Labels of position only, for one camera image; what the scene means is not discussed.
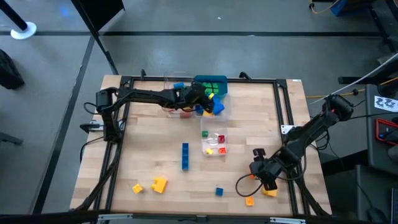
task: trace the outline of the red lego brick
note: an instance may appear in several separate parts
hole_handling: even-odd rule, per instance
[[[218,149],[218,152],[220,153],[220,154],[226,154],[226,148],[219,148]]]
[[[224,143],[225,142],[225,136],[219,135],[218,136],[218,143]]]

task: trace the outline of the yellow lego brick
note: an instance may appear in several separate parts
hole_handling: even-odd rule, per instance
[[[211,150],[210,148],[207,148],[207,149],[206,149],[206,154],[212,155],[212,153],[213,153],[213,150]]]
[[[214,113],[203,112],[203,116],[214,116]]]
[[[278,194],[278,190],[266,190],[265,188],[262,188],[261,192],[262,192],[262,194],[271,196],[271,197],[276,197]]]
[[[136,184],[135,186],[132,187],[132,190],[134,191],[134,193],[138,194],[143,190],[143,188],[139,184]]]
[[[155,183],[152,184],[152,189],[154,189],[157,193],[162,194],[164,189],[166,188],[167,179],[163,177],[156,177]]]
[[[246,197],[246,198],[244,198],[244,199],[246,200],[246,205],[247,205],[247,206],[253,206],[253,205],[254,205],[254,198],[253,198],[253,196]]]

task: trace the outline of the sticker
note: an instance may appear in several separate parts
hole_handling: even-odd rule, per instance
[[[398,112],[398,100],[374,96],[374,107],[386,111]]]

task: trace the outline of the table leg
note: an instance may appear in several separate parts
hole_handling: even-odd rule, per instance
[[[322,171],[324,176],[333,175],[339,172],[352,170],[355,165],[361,164],[368,166],[368,150],[362,150],[354,154],[334,159],[322,164]]]
[[[17,144],[17,145],[20,145],[23,142],[22,140],[20,140],[18,138],[12,137],[12,136],[10,136],[8,134],[4,134],[2,132],[0,132],[0,141],[11,142],[11,143],[14,143],[14,144]]]

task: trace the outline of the orange lego brick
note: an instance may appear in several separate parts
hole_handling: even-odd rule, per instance
[[[253,196],[246,197],[245,200],[246,200],[246,205],[247,205],[247,206],[253,206],[253,205],[254,205],[254,198],[253,198]]]
[[[226,154],[226,148],[224,148],[224,147],[219,148],[219,149],[218,149],[218,152],[219,152],[220,154]]]

